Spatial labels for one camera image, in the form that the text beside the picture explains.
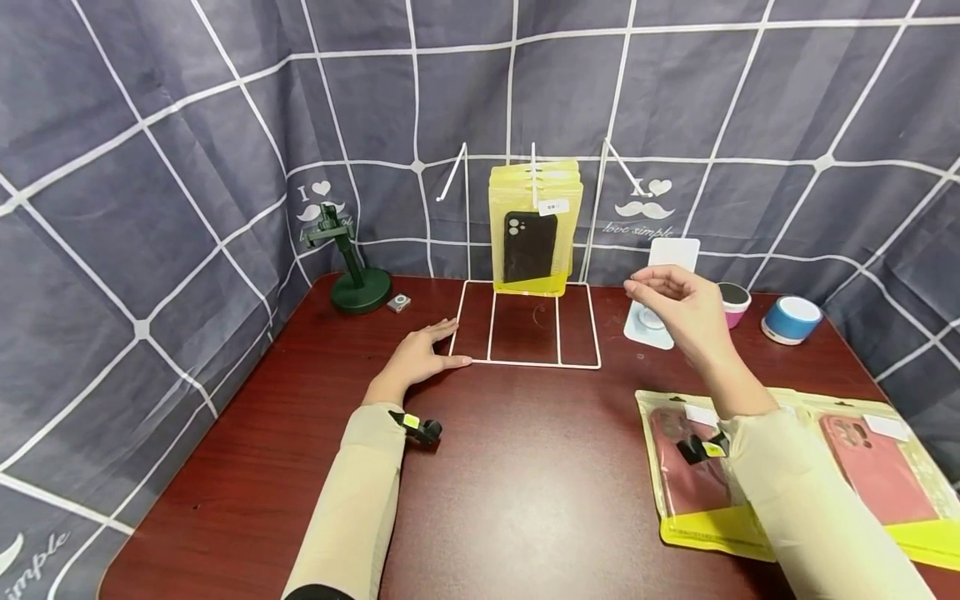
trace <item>grid pattern fabric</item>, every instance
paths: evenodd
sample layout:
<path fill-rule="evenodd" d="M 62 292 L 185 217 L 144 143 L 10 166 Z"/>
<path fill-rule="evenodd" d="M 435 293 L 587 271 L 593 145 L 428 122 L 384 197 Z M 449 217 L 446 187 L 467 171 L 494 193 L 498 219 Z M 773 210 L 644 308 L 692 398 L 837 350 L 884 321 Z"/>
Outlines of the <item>grid pattern fabric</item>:
<path fill-rule="evenodd" d="M 960 480 L 954 0 L 43 0 L 0 34 L 5 597 L 96 597 L 343 268 L 318 204 L 371 264 L 489 278 L 487 177 L 534 142 L 581 161 L 575 276 L 700 238 L 825 305 Z"/>

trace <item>finger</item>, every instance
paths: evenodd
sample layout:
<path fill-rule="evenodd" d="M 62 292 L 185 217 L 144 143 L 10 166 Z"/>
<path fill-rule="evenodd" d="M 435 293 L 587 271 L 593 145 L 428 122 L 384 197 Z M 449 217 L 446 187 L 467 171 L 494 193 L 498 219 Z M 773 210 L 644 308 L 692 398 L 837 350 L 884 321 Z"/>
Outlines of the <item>finger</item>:
<path fill-rule="evenodd" d="M 645 267 L 634 273 L 630 279 L 640 283 L 644 283 L 649 279 L 665 279 L 691 292 L 710 284 L 706 279 L 677 265 Z"/>
<path fill-rule="evenodd" d="M 434 323 L 434 324 L 432 324 L 432 325 L 428 325 L 428 326 L 424 327 L 424 328 L 421 329 L 420 331 L 430 331 L 430 330 L 432 330 L 432 329 L 436 329 L 437 327 L 443 327 L 444 325 L 446 325 L 446 324 L 449 323 L 449 322 L 450 322 L 450 319 L 443 319 L 442 321 L 440 321 L 440 322 L 438 322 L 438 323 Z"/>
<path fill-rule="evenodd" d="M 444 371 L 447 369 L 461 369 L 473 362 L 473 359 L 469 356 L 440 356 L 439 358 L 444 366 Z"/>
<path fill-rule="evenodd" d="M 678 284 L 678 283 L 674 283 L 673 281 L 670 281 L 669 279 L 647 279 L 646 281 L 643 281 L 642 283 L 643 283 L 644 285 L 648 286 L 648 287 L 654 288 L 654 289 L 657 290 L 658 292 L 669 291 L 669 292 L 672 292 L 672 293 L 675 294 L 675 295 L 680 295 L 681 297 L 683 296 L 684 292 L 686 291 L 685 288 L 684 288 L 682 285 L 680 285 L 680 284 Z"/>
<path fill-rule="evenodd" d="M 661 318 L 663 318 L 665 314 L 668 314 L 674 304 L 677 303 L 676 300 L 668 298 L 643 283 L 628 279 L 623 282 L 623 287 L 627 290 L 627 296 L 650 308 Z"/>
<path fill-rule="evenodd" d="M 646 283 L 640 283 L 638 285 L 646 285 L 661 296 L 665 296 L 671 300 L 683 300 L 686 298 L 686 292 L 684 292 L 684 290 L 678 290 L 668 285 L 647 285 Z"/>
<path fill-rule="evenodd" d="M 436 344 L 440 342 L 443 338 L 447 338 L 453 335 L 453 332 L 457 330 L 460 324 L 457 323 L 456 319 L 453 321 L 447 321 L 446 323 L 438 323 L 433 327 L 428 328 L 426 333 L 430 336 L 430 341 Z"/>

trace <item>hand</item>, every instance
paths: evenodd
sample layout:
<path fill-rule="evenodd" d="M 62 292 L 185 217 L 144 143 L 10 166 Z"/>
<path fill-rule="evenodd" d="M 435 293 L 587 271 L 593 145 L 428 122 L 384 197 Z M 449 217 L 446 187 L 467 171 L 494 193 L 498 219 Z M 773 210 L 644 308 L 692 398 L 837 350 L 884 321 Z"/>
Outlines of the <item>hand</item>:
<path fill-rule="evenodd" d="M 433 345 L 453 335 L 459 324 L 456 319 L 443 319 L 420 331 L 408 333 L 390 357 L 387 366 L 373 379 L 364 404 L 392 402 L 403 406 L 407 388 L 447 369 L 459 369 L 472 362 L 469 356 L 438 356 Z"/>
<path fill-rule="evenodd" d="M 736 357 L 716 283 L 677 265 L 660 265 L 637 271 L 623 287 L 657 313 L 698 371 Z"/>

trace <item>red phone case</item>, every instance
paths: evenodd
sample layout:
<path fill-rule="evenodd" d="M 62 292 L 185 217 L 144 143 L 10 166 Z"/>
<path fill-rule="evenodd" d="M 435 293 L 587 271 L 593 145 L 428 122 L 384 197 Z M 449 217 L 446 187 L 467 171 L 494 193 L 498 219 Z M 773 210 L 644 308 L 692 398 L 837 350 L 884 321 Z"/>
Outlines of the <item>red phone case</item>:
<path fill-rule="evenodd" d="M 863 419 L 827 415 L 820 426 L 847 481 L 882 524 L 939 518 L 896 440 Z"/>
<path fill-rule="evenodd" d="M 729 508 L 730 489 L 716 460 L 689 464 L 677 442 L 696 433 L 702 440 L 715 435 L 710 427 L 690 422 L 682 409 L 658 408 L 650 413 L 650 427 L 660 464 L 660 480 L 670 516 Z"/>

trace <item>arm sleeve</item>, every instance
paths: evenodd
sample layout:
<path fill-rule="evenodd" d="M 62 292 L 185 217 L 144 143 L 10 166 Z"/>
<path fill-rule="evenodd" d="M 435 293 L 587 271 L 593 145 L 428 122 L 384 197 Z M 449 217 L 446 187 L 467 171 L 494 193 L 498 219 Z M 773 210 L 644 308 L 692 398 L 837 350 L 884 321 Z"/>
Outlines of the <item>arm sleeve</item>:
<path fill-rule="evenodd" d="M 827 446 L 793 415 L 736 417 L 721 428 L 731 439 L 736 481 L 798 598 L 934 597 Z"/>
<path fill-rule="evenodd" d="M 376 598 L 394 529 L 406 442 L 391 410 L 403 412 L 381 403 L 361 406 L 350 417 L 284 599 Z"/>

